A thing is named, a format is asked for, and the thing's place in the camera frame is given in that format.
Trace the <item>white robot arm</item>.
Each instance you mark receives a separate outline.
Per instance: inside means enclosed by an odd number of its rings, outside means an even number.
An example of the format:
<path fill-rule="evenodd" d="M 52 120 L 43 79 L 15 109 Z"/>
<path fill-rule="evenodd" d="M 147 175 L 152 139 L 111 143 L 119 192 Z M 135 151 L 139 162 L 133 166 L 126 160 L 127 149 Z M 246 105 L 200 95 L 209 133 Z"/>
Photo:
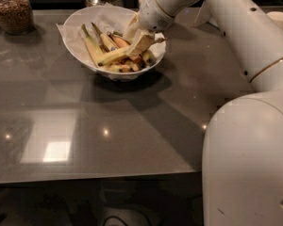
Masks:
<path fill-rule="evenodd" d="M 194 0 L 143 0 L 138 28 L 166 30 Z M 252 0 L 204 0 L 253 93 L 212 117 L 202 152 L 205 226 L 283 226 L 283 29 Z"/>

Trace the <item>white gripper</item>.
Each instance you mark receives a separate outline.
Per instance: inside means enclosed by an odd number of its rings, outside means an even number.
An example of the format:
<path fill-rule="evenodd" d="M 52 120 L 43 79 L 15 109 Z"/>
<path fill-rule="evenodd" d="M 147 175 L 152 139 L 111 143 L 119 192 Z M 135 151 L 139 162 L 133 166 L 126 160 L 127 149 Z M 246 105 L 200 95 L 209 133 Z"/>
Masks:
<path fill-rule="evenodd" d="M 134 57 L 146 51 L 155 41 L 155 34 L 148 30 L 163 32 L 173 22 L 174 18 L 164 12 L 157 0 L 143 0 L 139 13 L 133 15 L 123 33 L 123 38 L 131 43 L 127 54 Z"/>

